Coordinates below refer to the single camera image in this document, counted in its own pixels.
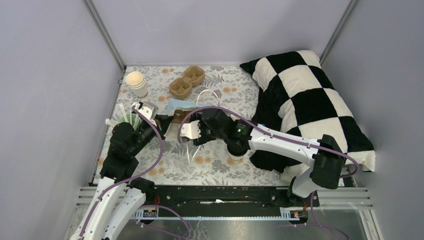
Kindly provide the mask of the light blue paper bag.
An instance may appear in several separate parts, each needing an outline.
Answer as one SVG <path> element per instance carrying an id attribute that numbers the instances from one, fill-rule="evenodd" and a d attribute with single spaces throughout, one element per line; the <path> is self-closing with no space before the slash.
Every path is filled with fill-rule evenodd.
<path id="1" fill-rule="evenodd" d="M 206 104 L 200 103 L 200 97 L 206 92 L 211 92 L 217 100 L 217 105 L 220 106 L 220 99 L 217 93 L 211 89 L 201 91 L 197 95 L 195 102 L 177 99 L 170 99 L 168 101 L 167 113 L 169 117 L 172 117 L 172 121 L 164 134 L 165 141 L 177 142 L 179 140 L 178 133 L 180 128 L 180 135 L 188 138 L 188 140 L 195 140 L 201 136 L 200 123 L 198 120 L 193 120 L 194 123 L 192 123 L 190 117 L 188 117 L 184 123 L 183 120 L 193 110 L 207 106 Z"/>

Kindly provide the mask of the white paper cup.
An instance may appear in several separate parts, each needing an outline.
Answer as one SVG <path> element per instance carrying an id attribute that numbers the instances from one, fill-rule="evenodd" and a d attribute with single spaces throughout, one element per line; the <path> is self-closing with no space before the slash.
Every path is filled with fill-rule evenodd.
<path id="1" fill-rule="evenodd" d="M 247 153 L 245 154 L 231 154 L 230 152 L 228 153 L 229 159 L 234 162 L 240 162 L 241 160 L 244 159 L 246 155 Z"/>

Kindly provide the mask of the stack of white paper cups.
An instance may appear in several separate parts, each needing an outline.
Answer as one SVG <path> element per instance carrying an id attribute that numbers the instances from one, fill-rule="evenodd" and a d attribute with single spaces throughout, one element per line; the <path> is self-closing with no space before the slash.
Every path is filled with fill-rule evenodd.
<path id="1" fill-rule="evenodd" d="M 139 71 L 130 72 L 125 77 L 125 83 L 130 87 L 132 92 L 138 98 L 146 98 L 148 96 L 148 88 L 144 75 Z"/>

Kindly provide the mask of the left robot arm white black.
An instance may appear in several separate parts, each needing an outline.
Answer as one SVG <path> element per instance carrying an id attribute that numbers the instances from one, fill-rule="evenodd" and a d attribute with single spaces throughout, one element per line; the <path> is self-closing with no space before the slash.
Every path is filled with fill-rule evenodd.
<path id="1" fill-rule="evenodd" d="M 133 174 L 136 155 L 155 137 L 162 143 L 171 122 L 172 116 L 158 114 L 154 128 L 142 121 L 137 128 L 121 122 L 112 129 L 96 192 L 72 240 L 115 240 L 141 205 L 154 202 L 154 182 Z"/>

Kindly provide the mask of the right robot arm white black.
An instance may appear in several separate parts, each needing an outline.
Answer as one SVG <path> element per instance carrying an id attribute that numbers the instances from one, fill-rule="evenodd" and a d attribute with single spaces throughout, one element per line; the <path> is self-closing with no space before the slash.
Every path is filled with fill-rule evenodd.
<path id="1" fill-rule="evenodd" d="M 247 120 L 234 120 L 217 108 L 205 108 L 189 118 L 195 123 L 195 135 L 191 137 L 196 146 L 210 141 L 222 140 L 233 159 L 240 159 L 248 151 L 263 151 L 287 157 L 308 166 L 300 176 L 294 176 L 287 191 L 287 201 L 293 206 L 301 205 L 319 188 L 338 188 L 345 159 L 336 140 L 327 134 L 321 138 L 302 138 L 272 130 Z"/>

